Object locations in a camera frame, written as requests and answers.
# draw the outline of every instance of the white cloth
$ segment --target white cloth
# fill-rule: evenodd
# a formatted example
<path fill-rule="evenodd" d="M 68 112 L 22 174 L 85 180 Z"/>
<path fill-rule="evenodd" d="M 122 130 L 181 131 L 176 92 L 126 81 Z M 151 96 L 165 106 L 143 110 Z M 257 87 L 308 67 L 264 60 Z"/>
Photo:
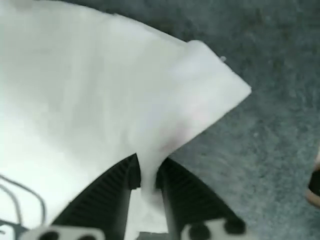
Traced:
<path fill-rule="evenodd" d="M 50 224 L 96 177 L 137 153 L 143 199 L 161 211 L 152 186 L 162 161 L 251 88 L 202 42 L 83 6 L 28 3 L 0 5 L 0 174 L 38 193 Z M 23 225 L 38 226 L 34 195 L 0 185 L 17 196 Z M 0 205 L 0 220 L 17 222 L 1 189 Z M 166 231 L 163 222 L 147 224 L 153 209 L 141 212 L 139 231 Z"/>

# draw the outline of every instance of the gray carpet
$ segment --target gray carpet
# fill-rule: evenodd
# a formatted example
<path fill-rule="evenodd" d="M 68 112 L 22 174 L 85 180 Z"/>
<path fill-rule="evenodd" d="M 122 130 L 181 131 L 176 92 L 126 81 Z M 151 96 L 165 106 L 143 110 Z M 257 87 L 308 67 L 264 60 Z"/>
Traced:
<path fill-rule="evenodd" d="M 205 42 L 253 93 L 172 158 L 262 240 L 319 240 L 304 192 L 320 140 L 319 0 L 73 0 Z"/>

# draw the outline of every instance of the cable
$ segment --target cable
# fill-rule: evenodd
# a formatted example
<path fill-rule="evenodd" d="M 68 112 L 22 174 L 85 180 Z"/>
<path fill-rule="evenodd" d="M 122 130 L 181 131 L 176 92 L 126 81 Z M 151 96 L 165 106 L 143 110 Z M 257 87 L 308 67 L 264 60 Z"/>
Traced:
<path fill-rule="evenodd" d="M 22 184 L 16 182 L 16 181 L 13 181 L 13 180 L 10 180 L 9 178 L 3 176 L 2 174 L 0 174 L 0 179 L 3 179 L 5 180 L 6 182 L 10 183 L 10 184 L 13 184 L 19 188 L 22 188 L 24 189 L 25 191 L 33 194 L 40 202 L 40 205 L 41 205 L 41 225 L 43 225 L 45 223 L 45 220 L 46 220 L 46 217 L 47 217 L 47 210 L 46 210 L 46 205 L 45 205 L 45 202 L 44 200 L 42 199 L 42 197 L 40 195 L 38 195 L 36 192 L 32 191 L 30 188 L 26 187 L 26 186 L 23 186 Z"/>
<path fill-rule="evenodd" d="M 10 191 L 8 188 L 3 186 L 2 184 L 0 184 L 0 189 L 2 189 L 6 194 L 8 194 L 9 197 L 12 199 L 14 207 L 15 207 L 16 217 L 17 217 L 18 223 L 19 223 L 19 225 L 21 225 L 22 224 L 22 215 L 21 215 L 21 208 L 20 208 L 18 199 L 16 198 L 16 196 L 13 194 L 12 191 Z"/>

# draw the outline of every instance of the skin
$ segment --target skin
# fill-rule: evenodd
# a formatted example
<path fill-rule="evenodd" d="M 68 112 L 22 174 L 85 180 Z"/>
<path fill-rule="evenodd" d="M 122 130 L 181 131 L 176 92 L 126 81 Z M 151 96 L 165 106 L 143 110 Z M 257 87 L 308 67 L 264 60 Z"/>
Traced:
<path fill-rule="evenodd" d="M 318 152 L 318 155 L 315 159 L 315 171 L 320 170 L 320 149 Z M 313 192 L 311 192 L 309 189 L 306 191 L 306 199 L 308 202 L 318 208 L 320 208 L 320 197 L 315 195 Z"/>

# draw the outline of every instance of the black hole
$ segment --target black hole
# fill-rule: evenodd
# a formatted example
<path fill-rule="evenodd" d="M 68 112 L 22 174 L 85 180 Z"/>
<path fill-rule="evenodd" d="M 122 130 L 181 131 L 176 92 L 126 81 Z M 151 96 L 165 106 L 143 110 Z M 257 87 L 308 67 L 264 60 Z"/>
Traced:
<path fill-rule="evenodd" d="M 191 240 L 208 240 L 211 237 L 210 230 L 202 222 L 192 224 L 189 229 Z"/>
<path fill-rule="evenodd" d="M 78 240 L 96 240 L 96 237 L 92 235 L 84 235 L 80 237 Z"/>
<path fill-rule="evenodd" d="M 56 231 L 48 231 L 39 237 L 39 240 L 58 240 L 59 234 Z"/>
<path fill-rule="evenodd" d="M 246 223 L 240 218 L 228 219 L 224 224 L 224 229 L 228 234 L 242 235 L 246 232 Z"/>

